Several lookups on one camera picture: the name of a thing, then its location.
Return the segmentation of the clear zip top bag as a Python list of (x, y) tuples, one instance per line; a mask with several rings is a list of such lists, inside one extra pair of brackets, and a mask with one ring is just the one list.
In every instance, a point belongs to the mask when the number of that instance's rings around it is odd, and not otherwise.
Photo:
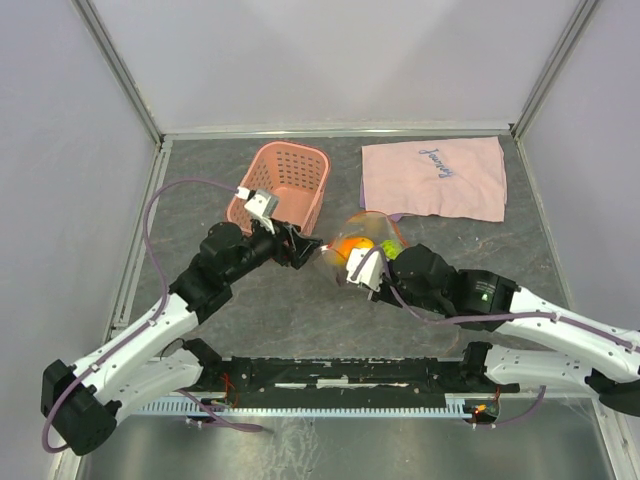
[(392, 218), (378, 211), (351, 217), (335, 238), (314, 254), (314, 267), (338, 286), (380, 289), (385, 269), (408, 247)]

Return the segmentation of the orange toy fruit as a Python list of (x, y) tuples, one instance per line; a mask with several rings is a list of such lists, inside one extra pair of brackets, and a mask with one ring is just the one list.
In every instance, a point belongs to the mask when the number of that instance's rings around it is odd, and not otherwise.
[(363, 236), (349, 236), (338, 239), (333, 249), (347, 261), (354, 249), (370, 249), (374, 247), (374, 242)]

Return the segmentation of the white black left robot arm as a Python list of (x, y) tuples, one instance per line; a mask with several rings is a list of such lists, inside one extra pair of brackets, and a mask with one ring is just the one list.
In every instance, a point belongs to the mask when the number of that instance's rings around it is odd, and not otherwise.
[[(231, 222), (212, 226), (198, 253), (173, 283), (161, 283), (160, 300), (118, 336), (67, 365), (43, 372), (42, 446), (49, 452), (87, 455), (139, 407), (195, 385), (209, 390), (221, 378), (220, 364), (189, 349), (152, 361), (162, 347), (208, 320), (232, 297), (231, 286), (268, 261), (300, 269), (322, 245), (287, 222), (252, 223), (250, 234)], [(49, 442), (55, 430), (63, 439)]]

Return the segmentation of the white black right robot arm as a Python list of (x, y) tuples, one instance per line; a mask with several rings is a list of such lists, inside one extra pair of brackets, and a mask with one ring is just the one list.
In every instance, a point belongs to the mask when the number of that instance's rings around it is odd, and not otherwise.
[(443, 323), (513, 336), (544, 346), (519, 360), (491, 347), (458, 368), (467, 389), (530, 382), (576, 386), (619, 413), (639, 414), (639, 333), (560, 307), (516, 282), (487, 270), (457, 270), (422, 244), (388, 258), (381, 246), (361, 254), (349, 278), (373, 301), (429, 311)]

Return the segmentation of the pink plastic perforated basket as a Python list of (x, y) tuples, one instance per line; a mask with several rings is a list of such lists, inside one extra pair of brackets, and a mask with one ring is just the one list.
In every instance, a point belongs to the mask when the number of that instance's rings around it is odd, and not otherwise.
[(323, 151), (272, 141), (258, 150), (240, 185), (274, 194), (279, 199), (274, 218), (309, 235), (322, 208), (330, 170), (330, 159)]

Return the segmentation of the green custard apple toy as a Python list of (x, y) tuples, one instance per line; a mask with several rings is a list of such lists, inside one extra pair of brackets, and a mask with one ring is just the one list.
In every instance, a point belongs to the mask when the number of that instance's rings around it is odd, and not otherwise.
[(397, 240), (385, 240), (381, 243), (381, 247), (389, 260), (395, 260), (404, 250), (404, 245)]

